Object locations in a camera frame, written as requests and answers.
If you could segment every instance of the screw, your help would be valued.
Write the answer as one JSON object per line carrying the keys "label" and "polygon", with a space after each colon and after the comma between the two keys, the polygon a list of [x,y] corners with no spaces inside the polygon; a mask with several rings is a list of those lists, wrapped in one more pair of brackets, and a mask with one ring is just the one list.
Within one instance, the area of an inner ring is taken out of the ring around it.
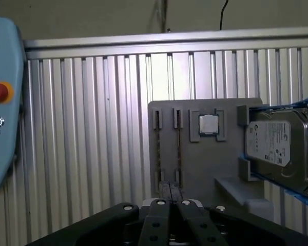
{"label": "screw", "polygon": [[220,210],[221,212],[226,210],[224,206],[217,206],[216,209]]}
{"label": "screw", "polygon": [[190,205],[190,201],[188,201],[188,200],[183,200],[181,203],[184,204],[184,205]]}
{"label": "screw", "polygon": [[125,206],[124,210],[131,210],[133,207],[132,206]]}

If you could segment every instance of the aluminum panel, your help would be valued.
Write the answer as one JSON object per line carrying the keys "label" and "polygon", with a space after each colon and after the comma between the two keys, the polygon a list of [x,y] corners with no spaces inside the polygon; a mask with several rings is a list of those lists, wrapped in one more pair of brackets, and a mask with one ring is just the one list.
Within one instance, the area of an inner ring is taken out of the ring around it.
{"label": "aluminum panel", "polygon": [[[260,96],[275,105],[308,96],[308,28],[25,45],[25,113],[18,159],[0,189],[0,246],[150,198],[153,100]],[[284,193],[266,186],[267,199],[283,204]],[[275,208],[281,224],[283,211]]]}

